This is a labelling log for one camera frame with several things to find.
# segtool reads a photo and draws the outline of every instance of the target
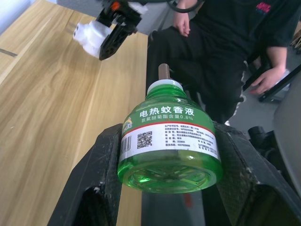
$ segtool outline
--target green liquid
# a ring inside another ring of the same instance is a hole
[[[141,120],[136,113],[158,104],[166,106],[177,104],[183,109],[191,107],[197,118],[186,121],[197,121],[199,126],[214,132],[209,116],[175,85],[159,85],[149,92],[146,101],[138,105],[129,115],[133,121],[132,129],[135,129],[135,125]],[[165,121],[172,122],[173,119],[165,119]],[[214,185],[222,178],[222,174],[220,160],[209,154],[191,150],[156,150],[138,153],[123,159],[118,166],[118,177],[122,183],[153,193],[174,194],[198,191]]]

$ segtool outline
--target qr code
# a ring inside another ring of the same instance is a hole
[[[138,134],[137,149],[152,146],[152,131]]]

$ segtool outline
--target logo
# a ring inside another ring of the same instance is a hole
[[[261,2],[256,6],[256,11],[259,11],[260,13],[266,14],[270,11],[271,5]]]
[[[129,117],[122,126],[122,132],[124,133],[133,125],[131,117]]]

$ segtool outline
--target black cable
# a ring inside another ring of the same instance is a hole
[[[170,1],[167,1],[167,4],[168,6],[173,10],[173,11],[176,11],[178,13],[189,13],[193,10],[195,10],[197,7],[199,7],[201,4],[202,4],[202,0],[198,0],[197,3],[190,7],[190,8],[185,8],[185,9],[182,9],[182,8],[178,8],[177,6],[175,6],[173,3],[171,3]]]

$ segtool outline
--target hand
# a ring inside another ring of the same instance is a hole
[[[185,9],[185,5],[181,2],[177,5],[178,8]],[[177,28],[181,35],[188,37],[189,28],[189,16],[188,13],[174,13],[174,27]]]
[[[253,94],[261,94],[268,89],[272,88],[285,73],[285,69],[274,67],[265,73],[263,73],[251,86],[257,86],[256,89],[252,90]]]

